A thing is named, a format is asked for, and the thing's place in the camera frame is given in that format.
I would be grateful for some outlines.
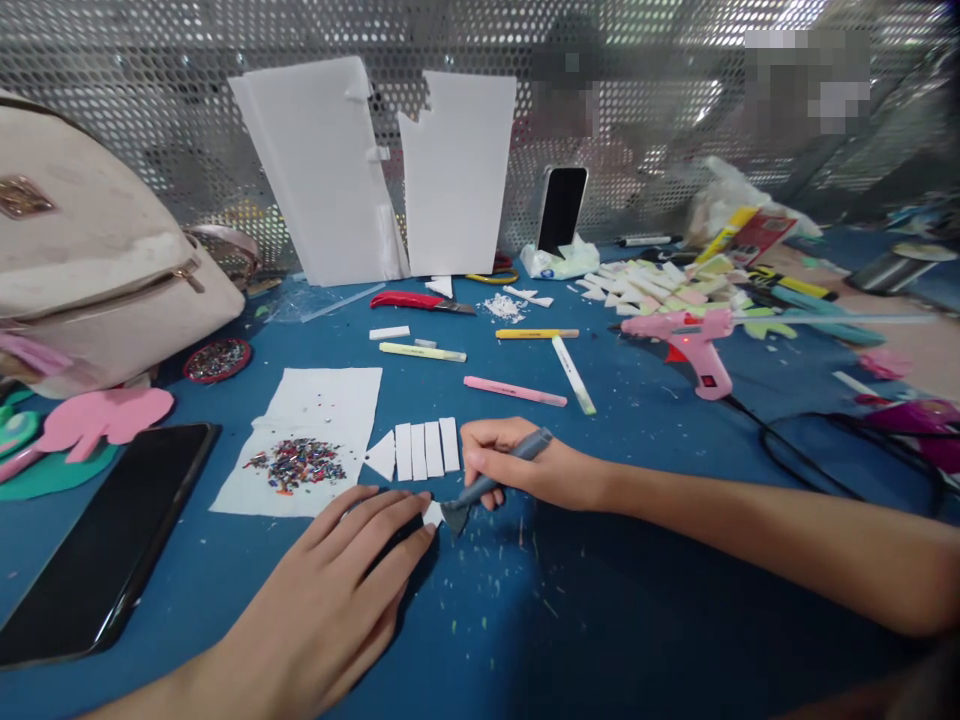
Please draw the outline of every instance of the pink hot glue gun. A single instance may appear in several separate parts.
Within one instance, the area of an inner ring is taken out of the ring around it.
[[[727,369],[720,362],[713,341],[727,337],[736,325],[742,323],[781,323],[786,325],[819,325],[836,323],[837,315],[775,315],[735,318],[729,308],[708,310],[699,318],[679,311],[655,313],[646,317],[633,317],[620,324],[620,332],[637,337],[655,337],[670,343],[671,355],[667,362],[685,360],[697,373],[697,395],[704,400],[720,400],[733,392],[733,382]],[[846,325],[913,324],[928,323],[936,319],[929,315],[843,315]]]
[[[714,340],[729,336],[733,328],[733,313],[725,308],[709,310],[702,318],[680,311],[633,317],[620,324],[620,332],[670,343],[693,366],[697,395],[704,400],[719,400],[733,392],[733,381],[713,346]]]

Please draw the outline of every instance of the phone screen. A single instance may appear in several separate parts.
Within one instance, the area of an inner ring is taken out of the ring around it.
[[[557,248],[573,242],[580,217],[580,204],[587,187],[587,169],[582,167],[553,168],[547,178],[543,215],[537,249],[560,255]]]
[[[0,630],[0,666],[110,647],[216,437],[207,425],[137,435]]]

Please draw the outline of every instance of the pink highlighter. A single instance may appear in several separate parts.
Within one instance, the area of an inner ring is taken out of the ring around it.
[[[567,399],[562,395],[551,395],[550,393],[540,392],[539,390],[530,390],[518,385],[507,385],[498,383],[495,380],[484,380],[483,378],[467,375],[463,378],[463,384],[476,390],[486,390],[487,392],[500,393],[501,395],[510,395],[511,397],[522,398],[523,400],[533,400],[533,402],[542,402],[556,407],[566,407]]]

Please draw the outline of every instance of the yellow pencil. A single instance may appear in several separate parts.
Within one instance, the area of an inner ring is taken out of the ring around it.
[[[535,340],[553,337],[580,337],[579,330],[497,330],[501,340]]]

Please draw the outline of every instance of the red utility knife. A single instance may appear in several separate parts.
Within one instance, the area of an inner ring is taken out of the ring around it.
[[[373,300],[370,301],[370,307],[379,307],[380,305],[415,307],[421,310],[446,310],[447,312],[462,312],[467,315],[477,314],[473,305],[455,303],[453,300],[444,300],[433,295],[421,295],[420,293],[390,292],[374,295]]]

